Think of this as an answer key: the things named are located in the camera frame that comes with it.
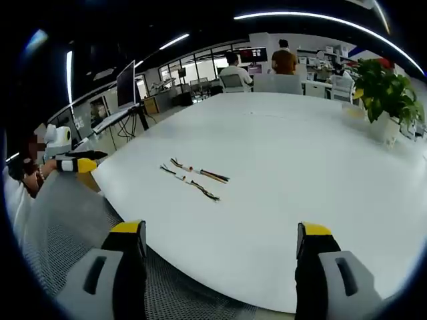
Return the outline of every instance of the gray mesh seat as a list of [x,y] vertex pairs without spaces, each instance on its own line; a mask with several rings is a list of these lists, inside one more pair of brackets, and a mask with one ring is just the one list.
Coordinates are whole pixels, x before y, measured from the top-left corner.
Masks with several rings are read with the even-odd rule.
[[[91,248],[100,248],[119,222],[105,198],[73,174],[49,176],[31,209],[23,242],[24,257],[49,296],[64,288],[68,271]],[[147,319],[253,319],[256,307],[207,288],[147,250]]]

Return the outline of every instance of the man in white shirt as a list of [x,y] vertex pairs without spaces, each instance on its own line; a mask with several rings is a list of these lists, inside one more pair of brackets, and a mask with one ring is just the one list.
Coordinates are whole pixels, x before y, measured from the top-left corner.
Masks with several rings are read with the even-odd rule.
[[227,52],[226,58],[227,58],[227,62],[228,62],[228,67],[224,68],[221,71],[220,76],[222,76],[222,75],[239,75],[240,81],[242,82],[242,85],[243,85],[245,92],[250,92],[251,91],[250,86],[253,84],[253,81],[252,81],[252,78],[250,77],[249,73],[245,69],[238,67],[238,64],[239,64],[238,56],[233,52]]

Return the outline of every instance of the black ceiling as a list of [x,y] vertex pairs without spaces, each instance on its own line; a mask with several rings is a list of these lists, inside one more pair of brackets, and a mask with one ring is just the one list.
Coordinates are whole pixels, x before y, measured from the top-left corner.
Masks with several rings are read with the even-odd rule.
[[[20,67],[13,84],[31,103],[43,106],[52,113],[67,104],[65,78],[65,53],[73,50],[73,95],[78,97],[93,89],[92,77],[102,70],[117,67],[135,59],[145,59],[138,67],[143,71],[158,67],[186,53],[225,41],[244,39],[249,33],[305,33],[322,35],[353,43],[388,57],[414,76],[421,76],[400,54],[372,36],[337,23],[301,17],[263,17],[234,21],[244,13],[293,10],[321,13],[363,25],[389,38],[403,48],[421,67],[427,69],[427,55],[421,52],[416,35],[420,35],[423,21],[417,1],[406,1],[405,6],[391,7],[379,1],[388,14],[392,34],[387,35],[379,18],[362,7],[345,0],[281,0],[281,1],[33,1],[20,7],[14,5],[13,15],[19,25],[9,26],[9,50],[14,56],[12,66]],[[31,35],[42,29],[48,36],[43,50],[32,57],[23,68],[17,64],[19,50]],[[163,51],[158,49],[175,37],[190,33],[185,41]],[[22,97],[28,104],[28,98]]]

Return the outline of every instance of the person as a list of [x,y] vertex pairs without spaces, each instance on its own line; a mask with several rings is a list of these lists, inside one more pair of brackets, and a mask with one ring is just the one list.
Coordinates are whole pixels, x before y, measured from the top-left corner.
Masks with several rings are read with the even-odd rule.
[[238,55],[236,55],[233,52],[228,51],[226,53],[226,58],[227,58],[227,62],[228,62],[228,67],[222,69],[222,71],[220,73],[220,77],[223,75],[239,75],[245,92],[250,92],[251,91],[250,86],[253,84],[253,81],[252,81],[251,76],[249,75],[249,73],[245,69],[238,67],[238,64],[239,64]]
[[280,50],[273,53],[272,68],[278,75],[295,75],[298,60],[289,50],[287,40],[279,40]]
[[[53,159],[46,161],[42,166],[35,164],[37,152],[42,147],[43,145],[37,141],[37,136],[31,135],[25,140],[16,160],[12,160],[17,166],[14,167],[10,163],[4,166],[2,172],[6,209],[19,245],[23,241],[25,224],[34,198],[44,180],[57,169],[57,162]],[[3,154],[3,159],[6,159],[6,153]]]

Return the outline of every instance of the office desk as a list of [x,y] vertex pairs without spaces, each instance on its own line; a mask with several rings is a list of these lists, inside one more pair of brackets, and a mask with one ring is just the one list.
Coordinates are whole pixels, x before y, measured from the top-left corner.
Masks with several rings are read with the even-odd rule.
[[[230,177],[180,171],[169,158]],[[221,197],[159,169],[165,163]],[[297,224],[330,228],[375,276],[382,297],[411,272],[425,240],[426,162],[342,121],[341,103],[281,93],[225,93],[163,120],[93,176],[126,221],[147,221],[147,244],[234,299],[295,312]]]
[[326,83],[326,82],[303,80],[303,81],[301,81],[301,83],[303,83],[303,84],[309,83],[310,85],[318,85],[319,87],[325,87],[325,89],[332,89],[332,84]]

